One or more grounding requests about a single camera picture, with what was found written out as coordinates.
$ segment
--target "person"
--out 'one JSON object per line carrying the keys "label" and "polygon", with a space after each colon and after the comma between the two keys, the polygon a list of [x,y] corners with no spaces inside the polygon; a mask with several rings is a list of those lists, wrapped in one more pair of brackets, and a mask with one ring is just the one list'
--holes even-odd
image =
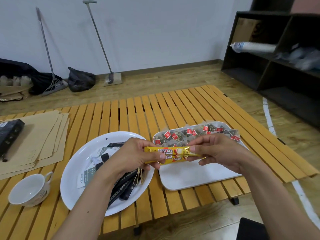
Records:
{"label": "person", "polygon": [[[115,181],[138,167],[159,169],[158,162],[164,162],[163,153],[144,152],[146,146],[155,145],[130,138],[113,154],[96,172],[52,239],[97,239]],[[189,146],[191,152],[206,157],[199,165],[219,163],[246,178],[270,239],[320,239],[318,228],[299,209],[270,168],[242,145],[223,134],[212,134],[194,139]],[[158,162],[144,164],[147,161]]]}

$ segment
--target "baseboard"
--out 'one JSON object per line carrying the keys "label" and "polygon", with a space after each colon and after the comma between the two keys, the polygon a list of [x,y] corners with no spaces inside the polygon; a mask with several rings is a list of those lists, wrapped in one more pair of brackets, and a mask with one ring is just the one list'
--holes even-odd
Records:
{"label": "baseboard", "polygon": [[[186,63],[186,64],[178,64],[178,65],[168,65],[168,66],[160,66],[160,67],[153,67],[153,68],[146,68],[146,69],[139,69],[139,70],[132,70],[132,71],[124,71],[121,72],[121,76],[135,76],[141,75],[146,73],[154,73],[154,72],[164,72],[164,71],[171,71],[176,69],[184,69],[184,68],[192,68],[192,67],[200,67],[205,65],[212,65],[212,64],[222,64],[222,60],[206,60],[206,61],[199,61],[193,63]],[[104,80],[106,74],[99,74],[96,75],[96,80]]]}

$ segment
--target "beige string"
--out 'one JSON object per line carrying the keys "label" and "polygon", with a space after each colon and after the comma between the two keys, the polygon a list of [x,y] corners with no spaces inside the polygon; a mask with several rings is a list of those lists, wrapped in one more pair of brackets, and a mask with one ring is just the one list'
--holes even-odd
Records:
{"label": "beige string", "polygon": [[133,185],[136,186],[139,183],[139,180],[141,180],[141,184],[143,184],[143,176],[142,176],[142,169],[138,168],[138,173],[136,174],[136,177],[133,180]]}

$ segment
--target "white wall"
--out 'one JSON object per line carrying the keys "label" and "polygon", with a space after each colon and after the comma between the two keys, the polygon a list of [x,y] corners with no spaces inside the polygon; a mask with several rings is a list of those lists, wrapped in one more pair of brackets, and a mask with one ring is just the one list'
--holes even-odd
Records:
{"label": "white wall", "polygon": [[[223,58],[235,11],[248,10],[252,2],[96,1],[90,6],[115,72]],[[109,72],[82,0],[1,0],[1,58],[50,72],[36,6],[43,15],[55,74],[67,78],[68,66],[94,74]]]}

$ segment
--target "cup handle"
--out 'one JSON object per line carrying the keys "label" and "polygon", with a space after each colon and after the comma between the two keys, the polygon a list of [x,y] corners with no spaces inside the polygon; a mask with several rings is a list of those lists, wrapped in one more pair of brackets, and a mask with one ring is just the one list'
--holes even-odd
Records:
{"label": "cup handle", "polygon": [[53,175],[54,175],[53,172],[47,173],[44,177],[44,181],[47,181],[47,178],[50,177],[50,179],[47,181],[47,183],[50,184]]}

